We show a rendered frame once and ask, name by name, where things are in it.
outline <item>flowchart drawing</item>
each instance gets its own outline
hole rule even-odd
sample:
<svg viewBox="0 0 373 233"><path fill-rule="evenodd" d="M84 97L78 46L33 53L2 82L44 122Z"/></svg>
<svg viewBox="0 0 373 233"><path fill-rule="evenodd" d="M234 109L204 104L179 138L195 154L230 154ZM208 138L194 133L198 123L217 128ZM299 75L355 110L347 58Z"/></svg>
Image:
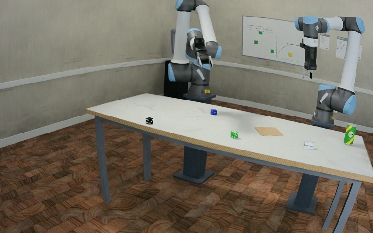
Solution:
<svg viewBox="0 0 373 233"><path fill-rule="evenodd" d="M243 16L242 55L303 66L303 33L294 22Z"/></svg>

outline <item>cardboard sheet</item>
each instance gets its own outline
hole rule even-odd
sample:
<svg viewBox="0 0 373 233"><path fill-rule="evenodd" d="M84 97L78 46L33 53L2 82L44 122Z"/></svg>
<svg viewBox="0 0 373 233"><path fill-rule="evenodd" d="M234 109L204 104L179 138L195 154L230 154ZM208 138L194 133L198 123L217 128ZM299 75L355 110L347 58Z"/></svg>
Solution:
<svg viewBox="0 0 373 233"><path fill-rule="evenodd" d="M255 127L262 136L283 136L275 127Z"/></svg>

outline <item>wall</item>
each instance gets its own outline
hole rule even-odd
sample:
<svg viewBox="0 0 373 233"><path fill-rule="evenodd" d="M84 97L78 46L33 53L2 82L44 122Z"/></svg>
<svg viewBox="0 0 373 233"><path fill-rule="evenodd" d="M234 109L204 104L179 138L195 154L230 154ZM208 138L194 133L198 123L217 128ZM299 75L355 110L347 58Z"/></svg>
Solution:
<svg viewBox="0 0 373 233"><path fill-rule="evenodd" d="M0 83L171 57L174 7L174 0L2 0ZM0 90L0 139L81 116L101 103L160 94L163 75L164 64L153 64Z"/></svg>
<svg viewBox="0 0 373 233"><path fill-rule="evenodd" d="M294 21L296 17L315 15L318 17L350 16L361 17L366 32L362 35L362 59L358 62L356 87L373 90L373 3L369 0L257 0L252 1L206 0L211 11L211 19L218 43L223 48L219 59L225 62L247 64L290 73L302 74L300 66L264 61L242 56L242 16L268 17ZM193 15L193 23L199 27L198 17ZM347 37L347 32L332 30L330 50L318 49L315 77L340 83L344 60L336 58L337 36ZM215 66L211 72L211 90L219 95L252 102L282 107L312 114L315 111L318 84L294 78L272 75L257 71ZM373 127L373 96L356 93L358 103L350 115L337 113L335 119Z"/></svg>

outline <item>yellow and green can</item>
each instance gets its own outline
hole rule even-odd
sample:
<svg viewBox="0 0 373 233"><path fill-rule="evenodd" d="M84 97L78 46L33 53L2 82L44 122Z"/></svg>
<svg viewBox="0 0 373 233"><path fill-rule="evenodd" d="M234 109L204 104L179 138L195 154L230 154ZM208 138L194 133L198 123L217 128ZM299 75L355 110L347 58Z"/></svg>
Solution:
<svg viewBox="0 0 373 233"><path fill-rule="evenodd" d="M344 143L352 145L356 134L356 125L348 123L346 127L346 134L344 135Z"/></svg>

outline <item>wooden floor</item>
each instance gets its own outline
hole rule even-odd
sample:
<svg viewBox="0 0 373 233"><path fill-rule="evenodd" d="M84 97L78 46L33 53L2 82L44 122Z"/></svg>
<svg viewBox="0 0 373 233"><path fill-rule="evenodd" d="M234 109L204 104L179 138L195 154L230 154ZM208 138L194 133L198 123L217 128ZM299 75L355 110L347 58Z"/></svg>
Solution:
<svg viewBox="0 0 373 233"><path fill-rule="evenodd" d="M336 181L319 178L314 215L288 211L285 205L300 173L209 153L207 168L215 176L197 186L172 177L182 168L183 147L154 138L152 180L146 182L142 135L108 124L104 128L110 203L102 200L93 120L0 149L0 233L332 232L346 199L348 185L331 226L322 231ZM357 134L373 161L373 134ZM372 231L373 184L363 183L344 232Z"/></svg>

